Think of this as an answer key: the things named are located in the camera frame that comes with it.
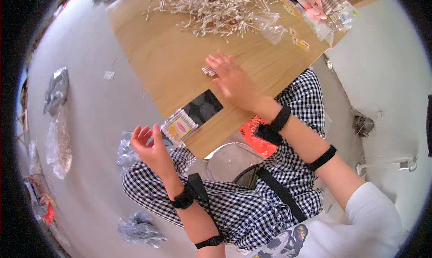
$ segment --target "red oval logo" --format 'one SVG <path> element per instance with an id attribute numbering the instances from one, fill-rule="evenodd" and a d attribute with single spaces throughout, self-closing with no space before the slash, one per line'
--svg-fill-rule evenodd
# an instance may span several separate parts
<path id="1" fill-rule="evenodd" d="M 181 131 L 186 132 L 186 129 L 183 127 L 183 125 L 181 125 L 180 122 L 177 122 L 177 126 L 179 127 L 179 129 L 181 129 Z"/>

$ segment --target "forearm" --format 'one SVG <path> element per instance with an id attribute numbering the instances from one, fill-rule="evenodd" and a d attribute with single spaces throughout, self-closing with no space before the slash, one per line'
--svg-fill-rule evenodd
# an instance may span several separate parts
<path id="1" fill-rule="evenodd" d="M 173 175 L 167 179 L 163 179 L 162 181 L 171 201 L 174 201 L 174 198 L 184 190 L 184 185 L 177 175 Z M 184 229 L 187 236 L 193 244 L 201 243 L 219 235 L 219 231 L 213 223 L 212 218 L 207 212 L 205 212 L 197 201 L 194 201 L 190 207 L 184 210 L 176 209 L 176 211 L 185 227 Z M 225 246 L 224 244 L 219 244 L 218 246 L 201 248 L 198 250 L 197 257 L 225 257 Z"/>
<path id="2" fill-rule="evenodd" d="M 256 112 L 266 121 L 272 122 L 281 109 L 282 106 L 276 101 L 264 97 Z M 279 133 L 307 164 L 313 163 L 330 148 L 323 138 L 294 115 L 290 116 Z M 318 168 L 316 174 L 326 183 L 343 209 L 351 195 L 365 183 L 337 155 Z"/>

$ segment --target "gray floor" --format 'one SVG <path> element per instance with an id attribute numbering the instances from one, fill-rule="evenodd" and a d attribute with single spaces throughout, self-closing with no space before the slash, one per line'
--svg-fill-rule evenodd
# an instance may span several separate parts
<path id="1" fill-rule="evenodd" d="M 145 211 L 121 188 L 115 163 L 120 135 L 137 124 L 161 123 L 163 118 L 147 93 L 143 99 L 139 79 L 111 32 L 104 9 L 89 0 L 70 0 L 46 31 L 28 71 L 30 138 L 38 141 L 42 168 L 57 201 L 56 220 L 71 244 L 65 249 L 73 257 L 193 257 L 196 249 L 184 230 L 157 216 L 153 223 L 168 238 L 160 249 L 128 244 L 116 231 L 120 217 Z M 46 164 L 45 139 L 51 118 L 42 115 L 49 79 L 61 67 L 67 67 L 70 75 L 67 105 L 73 152 L 72 169 L 64 180 L 54 177 Z M 327 139 L 354 168 L 362 147 L 351 129 L 349 102 L 323 59 L 313 67 L 331 119 Z M 116 73 L 113 81 L 103 80 L 106 71 Z M 229 141 L 241 140 L 236 133 Z M 205 172 L 206 163 L 199 161 L 193 169 Z M 331 204 L 327 196 L 325 208 Z M 237 255 L 235 248 L 228 249 L 229 257 Z"/>

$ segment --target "black and white gingham fabric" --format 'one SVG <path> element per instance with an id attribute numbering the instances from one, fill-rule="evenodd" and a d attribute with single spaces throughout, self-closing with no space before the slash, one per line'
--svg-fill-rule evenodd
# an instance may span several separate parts
<path id="1" fill-rule="evenodd" d="M 289 105 L 297 118 L 325 137 L 321 87 L 312 70 L 304 71 L 275 100 Z M 181 181 L 186 182 L 187 170 L 195 161 L 195 156 L 186 147 L 174 149 L 170 156 Z M 285 140 L 260 165 L 291 192 L 307 218 L 322 210 L 323 190 L 312 188 L 315 173 L 306 169 L 305 163 Z M 289 207 L 260 179 L 255 190 L 231 182 L 203 182 L 210 202 L 214 201 L 212 211 L 226 243 L 254 250 L 298 223 Z M 134 164 L 123 177 L 123 189 L 139 205 L 183 228 L 169 203 L 162 181 L 143 162 Z"/>

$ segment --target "pile of cotton swabs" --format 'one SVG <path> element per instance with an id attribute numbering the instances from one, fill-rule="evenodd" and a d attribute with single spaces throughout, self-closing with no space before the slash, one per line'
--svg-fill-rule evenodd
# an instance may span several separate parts
<path id="1" fill-rule="evenodd" d="M 220 34 L 229 36 L 243 34 L 251 30 L 260 31 L 254 27 L 253 9 L 269 11 L 269 0 L 159 0 L 159 7 L 153 11 L 185 13 L 189 21 L 183 21 L 180 30 L 189 30 L 196 36 Z"/>

